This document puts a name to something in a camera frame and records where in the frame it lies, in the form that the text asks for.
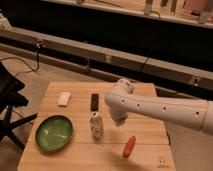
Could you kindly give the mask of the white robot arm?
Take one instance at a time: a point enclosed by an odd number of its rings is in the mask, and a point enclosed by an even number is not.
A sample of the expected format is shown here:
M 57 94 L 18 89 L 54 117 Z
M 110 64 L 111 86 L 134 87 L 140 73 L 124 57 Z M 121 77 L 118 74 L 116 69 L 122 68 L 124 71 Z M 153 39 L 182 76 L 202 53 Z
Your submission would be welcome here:
M 133 90 L 128 79 L 119 79 L 105 95 L 105 104 L 117 126 L 124 124 L 128 112 L 132 112 L 213 136 L 213 101 L 140 96 Z

